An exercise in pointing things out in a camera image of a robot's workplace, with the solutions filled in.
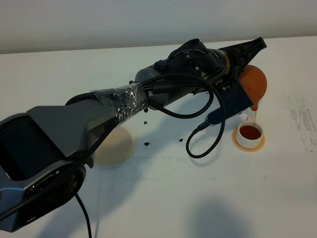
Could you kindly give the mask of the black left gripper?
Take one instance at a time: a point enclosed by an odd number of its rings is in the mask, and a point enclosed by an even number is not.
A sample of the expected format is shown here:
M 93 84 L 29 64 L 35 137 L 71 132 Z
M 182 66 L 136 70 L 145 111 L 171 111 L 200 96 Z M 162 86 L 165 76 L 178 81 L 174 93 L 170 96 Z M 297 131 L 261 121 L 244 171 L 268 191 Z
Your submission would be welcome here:
M 262 37 L 220 49 L 209 49 L 192 39 L 166 59 L 155 62 L 155 76 L 183 73 L 212 84 L 220 94 L 243 94 L 238 78 L 250 61 L 267 46 Z

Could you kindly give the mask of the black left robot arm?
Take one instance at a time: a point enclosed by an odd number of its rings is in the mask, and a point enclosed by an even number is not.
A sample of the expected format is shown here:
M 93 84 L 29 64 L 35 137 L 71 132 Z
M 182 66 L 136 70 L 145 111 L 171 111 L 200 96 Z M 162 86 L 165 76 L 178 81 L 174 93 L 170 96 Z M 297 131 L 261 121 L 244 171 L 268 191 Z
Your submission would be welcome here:
M 78 197 L 86 167 L 109 134 L 140 111 L 154 109 L 195 118 L 213 100 L 218 109 L 194 133 L 220 125 L 247 108 L 256 110 L 265 76 L 251 77 L 263 38 L 220 49 L 192 39 L 168 58 L 140 70 L 133 81 L 84 93 L 63 106 L 37 106 L 0 123 L 0 228 L 14 232 Z

